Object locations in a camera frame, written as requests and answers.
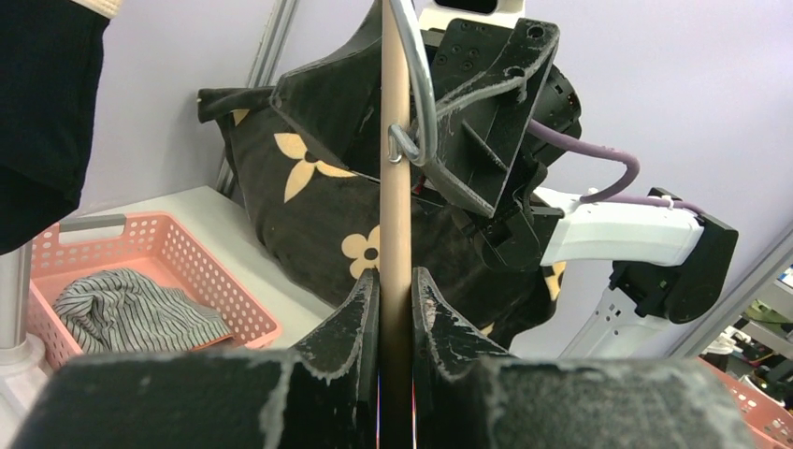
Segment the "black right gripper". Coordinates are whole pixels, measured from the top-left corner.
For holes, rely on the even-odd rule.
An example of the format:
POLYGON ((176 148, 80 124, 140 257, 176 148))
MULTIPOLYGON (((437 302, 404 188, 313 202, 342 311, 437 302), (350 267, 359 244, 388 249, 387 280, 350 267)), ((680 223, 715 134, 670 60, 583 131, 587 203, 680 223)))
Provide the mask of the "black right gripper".
POLYGON ((528 131, 581 135, 580 101, 554 64, 559 38, 550 22, 455 19, 431 65, 438 148, 427 177, 494 271, 538 269, 561 218, 531 195, 562 151, 528 131))

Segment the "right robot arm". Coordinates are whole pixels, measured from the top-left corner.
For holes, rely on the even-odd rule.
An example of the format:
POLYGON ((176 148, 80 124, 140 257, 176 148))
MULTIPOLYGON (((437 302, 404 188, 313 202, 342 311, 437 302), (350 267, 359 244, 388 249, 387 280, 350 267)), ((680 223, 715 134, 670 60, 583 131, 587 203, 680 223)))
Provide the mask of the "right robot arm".
POLYGON ((415 198, 448 208, 492 270, 611 262, 564 353, 628 356, 713 306, 738 234, 663 190, 624 196, 639 162, 581 141, 559 38, 550 22, 454 8, 425 29, 411 2, 377 1, 341 48, 282 75, 270 102, 315 157, 372 181, 385 138, 388 164, 414 167, 415 198))

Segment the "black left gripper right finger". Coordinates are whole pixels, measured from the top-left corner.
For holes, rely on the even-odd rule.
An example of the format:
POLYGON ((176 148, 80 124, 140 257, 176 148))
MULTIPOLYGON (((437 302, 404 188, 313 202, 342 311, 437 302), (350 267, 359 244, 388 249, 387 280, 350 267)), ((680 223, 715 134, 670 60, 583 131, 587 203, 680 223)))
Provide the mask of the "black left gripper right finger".
POLYGON ((529 361, 412 273, 420 448, 749 448, 724 384, 695 360, 529 361))

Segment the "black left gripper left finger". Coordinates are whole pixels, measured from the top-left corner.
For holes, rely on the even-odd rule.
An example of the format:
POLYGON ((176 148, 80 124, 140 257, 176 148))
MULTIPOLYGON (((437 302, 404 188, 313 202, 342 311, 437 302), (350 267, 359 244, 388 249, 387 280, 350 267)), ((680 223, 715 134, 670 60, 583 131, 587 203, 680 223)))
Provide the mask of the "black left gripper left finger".
POLYGON ((372 448, 380 280, 286 349, 85 355, 57 370, 16 448, 372 448))

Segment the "grey striped underwear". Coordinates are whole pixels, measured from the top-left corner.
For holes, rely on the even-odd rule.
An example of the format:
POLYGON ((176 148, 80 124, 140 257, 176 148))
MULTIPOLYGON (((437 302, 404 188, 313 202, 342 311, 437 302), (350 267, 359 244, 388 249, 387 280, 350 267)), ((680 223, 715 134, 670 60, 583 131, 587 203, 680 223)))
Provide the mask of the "grey striped underwear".
POLYGON ((73 281, 53 310, 86 354, 190 351, 232 337, 218 311, 130 268, 73 281))

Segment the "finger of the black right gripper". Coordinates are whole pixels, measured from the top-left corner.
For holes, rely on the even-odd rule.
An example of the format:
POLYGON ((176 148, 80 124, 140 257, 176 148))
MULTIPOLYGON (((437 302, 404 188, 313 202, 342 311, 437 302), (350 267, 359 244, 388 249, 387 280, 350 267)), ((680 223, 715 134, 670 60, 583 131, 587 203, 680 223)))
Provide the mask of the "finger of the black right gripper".
POLYGON ((313 157, 377 181, 381 150, 382 3, 372 3, 352 37, 276 83, 271 107, 313 157))

